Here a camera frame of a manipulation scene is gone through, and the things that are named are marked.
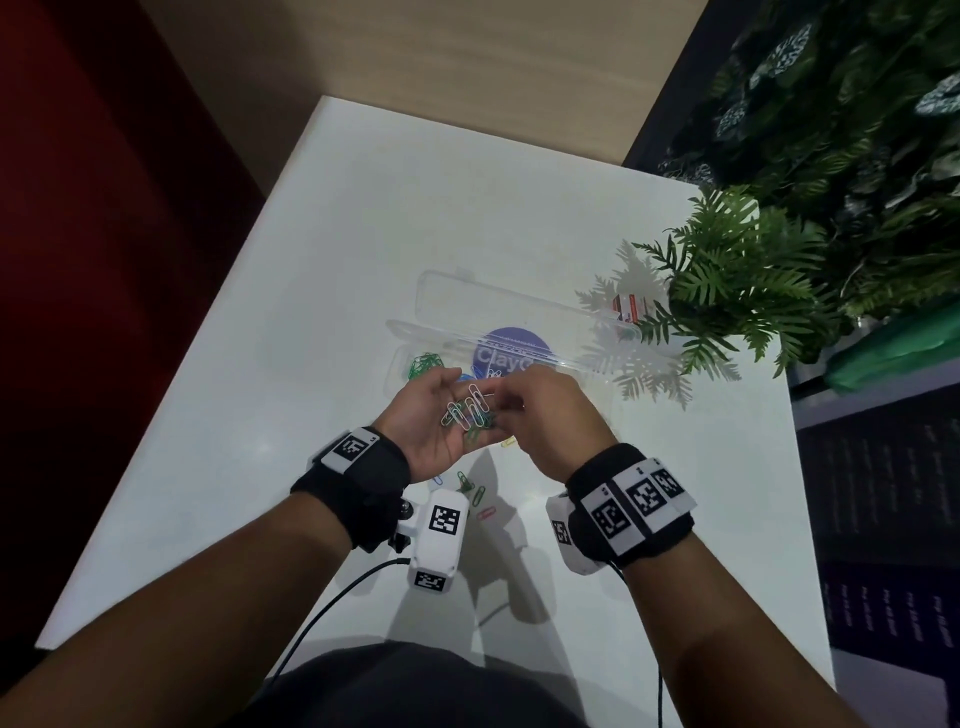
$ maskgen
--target dark shirt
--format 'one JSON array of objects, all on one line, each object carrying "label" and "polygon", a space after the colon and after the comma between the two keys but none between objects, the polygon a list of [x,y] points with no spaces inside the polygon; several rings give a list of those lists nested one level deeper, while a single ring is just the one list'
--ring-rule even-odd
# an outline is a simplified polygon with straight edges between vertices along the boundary
[{"label": "dark shirt", "polygon": [[339,649],[291,670],[224,728],[584,728],[525,677],[409,643]]}]

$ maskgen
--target person's left arm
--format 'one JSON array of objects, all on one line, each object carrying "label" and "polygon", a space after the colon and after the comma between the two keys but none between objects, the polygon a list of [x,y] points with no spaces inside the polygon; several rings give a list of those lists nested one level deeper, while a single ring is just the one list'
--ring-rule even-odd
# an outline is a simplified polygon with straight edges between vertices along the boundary
[{"label": "person's left arm", "polygon": [[[411,481],[444,472],[466,446],[441,428],[466,395],[459,369],[410,382],[373,423],[402,450]],[[491,392],[491,380],[477,382]],[[348,530],[294,493],[95,619],[0,699],[7,728],[212,726],[246,705],[347,558]]]}]

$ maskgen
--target black cable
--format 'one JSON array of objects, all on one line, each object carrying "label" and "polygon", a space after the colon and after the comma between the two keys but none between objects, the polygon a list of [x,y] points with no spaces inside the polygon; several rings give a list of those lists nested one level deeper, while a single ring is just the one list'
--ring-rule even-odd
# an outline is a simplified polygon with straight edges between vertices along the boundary
[{"label": "black cable", "polygon": [[[613,569],[613,573],[620,577],[620,581],[624,584],[627,583],[627,577],[623,575],[623,571],[620,570],[617,564],[613,561],[608,561],[607,566]],[[657,667],[657,728],[663,728],[663,673],[660,672],[659,667]]]},{"label": "black cable", "polygon": [[394,564],[409,564],[409,563],[410,563],[410,559],[403,558],[403,559],[391,559],[390,561],[385,561],[382,564],[377,564],[375,567],[373,567],[366,573],[362,574],[361,576],[358,576],[342,592],[340,592],[339,594],[334,596],[332,599],[330,599],[329,603],[325,607],[323,607],[323,609],[320,610],[320,612],[317,613],[317,616],[312,618],[307,623],[307,625],[303,627],[303,629],[300,631],[300,634],[297,636],[297,639],[294,641],[294,645],[290,648],[290,651],[287,652],[287,656],[283,658],[283,662],[280,663],[280,667],[276,669],[276,672],[274,673],[273,678],[271,678],[270,680],[270,685],[267,686],[267,690],[269,690],[274,686],[276,679],[280,676],[280,673],[283,671],[283,669],[287,667],[287,663],[290,662],[290,658],[294,656],[294,652],[297,651],[297,648],[300,646],[300,643],[303,642],[303,638],[306,637],[306,633],[310,631],[310,629],[313,627],[314,624],[317,623],[317,620],[320,619],[320,617],[322,617],[329,611],[330,607],[332,607],[334,604],[340,601],[340,597],[345,595],[347,592],[353,589],[353,587],[355,587],[361,581],[366,579],[368,576],[370,576],[371,574],[377,573],[381,569],[386,569],[387,567],[391,567]]}]

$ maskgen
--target black wristband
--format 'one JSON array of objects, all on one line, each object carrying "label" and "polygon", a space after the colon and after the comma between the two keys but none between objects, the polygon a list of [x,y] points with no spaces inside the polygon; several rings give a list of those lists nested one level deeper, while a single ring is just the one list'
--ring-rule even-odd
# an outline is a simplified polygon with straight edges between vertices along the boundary
[{"label": "black wristband", "polygon": [[[622,569],[636,559],[659,556],[676,546],[693,530],[693,517],[689,513],[679,516],[655,533],[650,532],[645,524],[634,522],[633,526],[643,532],[643,541],[619,555],[613,550],[582,500],[601,486],[616,489],[612,483],[613,477],[645,459],[643,453],[634,446],[620,443],[592,457],[567,481],[566,490],[576,506],[569,519],[570,539],[587,558],[610,562]],[[623,509],[616,504],[614,508],[620,509],[620,517],[626,521]]]},{"label": "black wristband", "polygon": [[310,470],[297,479],[290,492],[309,493],[323,501],[343,524],[354,547],[373,552],[396,531],[403,489],[410,484],[410,466],[396,443],[372,427],[367,429],[380,436],[374,447],[382,448],[385,457],[365,453],[349,467],[348,474],[336,473],[321,459],[338,439],[314,457]]}]

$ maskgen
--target person's right arm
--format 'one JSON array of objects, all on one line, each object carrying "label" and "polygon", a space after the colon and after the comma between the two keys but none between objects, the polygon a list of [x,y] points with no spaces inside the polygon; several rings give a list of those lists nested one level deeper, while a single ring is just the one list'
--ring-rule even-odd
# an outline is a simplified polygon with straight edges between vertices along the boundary
[{"label": "person's right arm", "polygon": [[[576,381],[546,367],[505,377],[496,401],[497,424],[562,483],[616,444]],[[864,728],[694,534],[623,572],[687,728]]]}]

